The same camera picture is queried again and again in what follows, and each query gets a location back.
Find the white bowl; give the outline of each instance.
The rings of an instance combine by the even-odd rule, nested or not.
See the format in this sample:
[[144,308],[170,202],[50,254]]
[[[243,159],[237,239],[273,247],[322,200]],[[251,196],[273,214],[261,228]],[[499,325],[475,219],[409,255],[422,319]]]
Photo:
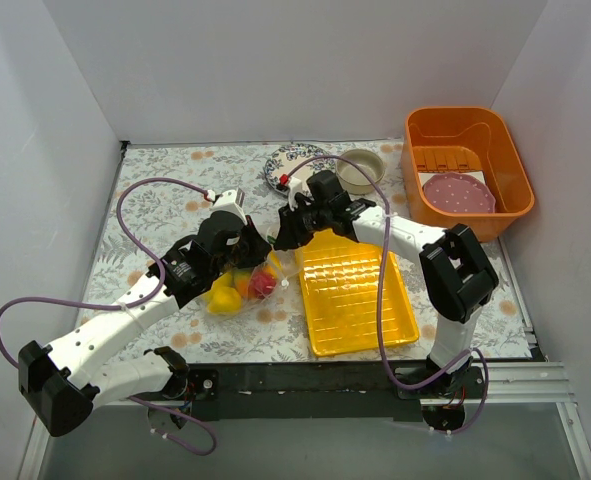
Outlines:
[[[384,161],[379,155],[370,150],[348,150],[342,153],[341,156],[359,165],[375,183],[379,183],[384,177],[386,171]],[[375,189],[355,167],[341,160],[337,161],[337,178],[339,178],[339,183],[348,193],[364,195]]]

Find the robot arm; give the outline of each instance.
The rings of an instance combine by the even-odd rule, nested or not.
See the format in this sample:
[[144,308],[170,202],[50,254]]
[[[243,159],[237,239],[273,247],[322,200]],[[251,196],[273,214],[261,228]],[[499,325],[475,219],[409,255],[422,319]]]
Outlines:
[[[282,179],[293,188],[289,205],[279,210],[280,231],[273,247],[289,250],[306,245],[316,231],[331,228],[355,242],[382,246],[386,214],[375,203],[352,200],[330,171],[308,179],[311,197],[301,193],[296,178]],[[437,331],[425,375],[446,366],[469,349],[481,307],[488,303],[499,279],[472,230],[464,225],[443,229],[398,216],[390,218],[389,248],[422,268],[431,303],[438,312]],[[470,357],[452,365],[438,387],[451,391],[465,373]]]
[[176,398],[185,392],[188,366],[169,347],[137,360],[104,364],[155,322],[208,291],[229,265],[251,268],[266,260],[270,245],[244,215],[243,198],[235,190],[218,196],[197,234],[166,252],[161,258],[164,288],[153,299],[126,307],[157,286],[157,264],[115,302],[121,310],[102,313],[45,347],[32,341],[20,350],[20,392],[51,435],[70,432],[94,408],[113,400],[152,391]]
[[[313,175],[307,183],[312,198],[293,185],[288,205],[279,210],[273,248],[299,248],[327,228],[356,242],[383,244],[386,216],[380,207],[366,199],[353,201],[330,171]],[[165,288],[149,302],[126,308],[155,288],[160,277],[156,264],[115,302],[123,307],[120,311],[100,314],[45,347],[32,341],[22,348],[20,391],[51,435],[70,432],[94,408],[113,400],[157,391],[172,399],[186,391],[189,367],[169,347],[129,362],[105,362],[155,322],[208,291],[230,265],[251,268],[266,260],[271,247],[244,215],[242,202],[241,191],[217,197],[198,233],[176,242],[161,258]],[[435,345],[427,359],[430,374],[470,347],[475,321],[498,284],[497,275],[473,232],[462,225],[444,230],[392,217],[389,244],[391,251],[421,266],[439,313]],[[468,364],[464,358],[452,366],[441,390],[450,390]]]

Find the table surface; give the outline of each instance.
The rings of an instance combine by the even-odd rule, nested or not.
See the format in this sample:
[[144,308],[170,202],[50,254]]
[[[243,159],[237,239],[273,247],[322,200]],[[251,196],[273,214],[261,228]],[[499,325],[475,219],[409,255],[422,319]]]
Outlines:
[[[381,186],[395,212],[409,217],[400,166],[401,140],[316,143],[332,154],[349,148],[377,152],[387,170]],[[115,217],[117,198],[129,185],[147,177],[171,177],[221,192],[241,187],[244,210],[258,226],[275,224],[284,197],[264,181],[263,166],[279,144],[241,144],[191,147],[129,147],[111,201],[107,224],[99,244],[86,291],[86,300],[112,303],[147,269],[150,259],[121,231]],[[379,202],[375,194],[367,198]],[[124,203],[124,219],[131,230],[156,254],[163,255],[175,240],[197,230],[209,215],[209,204],[179,186],[152,184],[133,191]],[[477,324],[473,345],[489,358],[531,356],[523,329],[523,315],[498,242],[484,245],[500,285]],[[436,312],[432,308],[421,270],[398,258],[413,306],[420,339],[388,349],[391,359],[423,359],[435,338]],[[97,312],[80,312],[85,323]],[[299,280],[276,292],[261,305],[234,317],[209,315],[191,302],[184,309],[153,325],[129,343],[111,362],[140,357],[149,348],[170,345],[188,363],[307,362],[315,360],[373,361],[376,350],[318,359],[311,351]]]

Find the orange basket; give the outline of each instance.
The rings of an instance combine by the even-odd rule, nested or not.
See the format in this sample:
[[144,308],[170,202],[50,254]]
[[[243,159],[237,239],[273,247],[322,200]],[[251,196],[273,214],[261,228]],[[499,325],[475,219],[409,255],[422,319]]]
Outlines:
[[[420,172],[478,170],[495,197],[495,213],[445,212],[424,196]],[[402,172],[413,220],[445,228],[463,223],[481,242],[497,238],[535,202],[506,124],[486,108],[429,107],[412,112],[406,119]]]

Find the pink plate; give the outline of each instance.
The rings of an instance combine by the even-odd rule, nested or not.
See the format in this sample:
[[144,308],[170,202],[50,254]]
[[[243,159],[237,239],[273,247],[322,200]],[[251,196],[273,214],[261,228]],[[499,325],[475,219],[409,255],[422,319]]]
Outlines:
[[439,173],[424,184],[429,203],[449,213],[495,213],[495,197],[486,185],[465,173]]

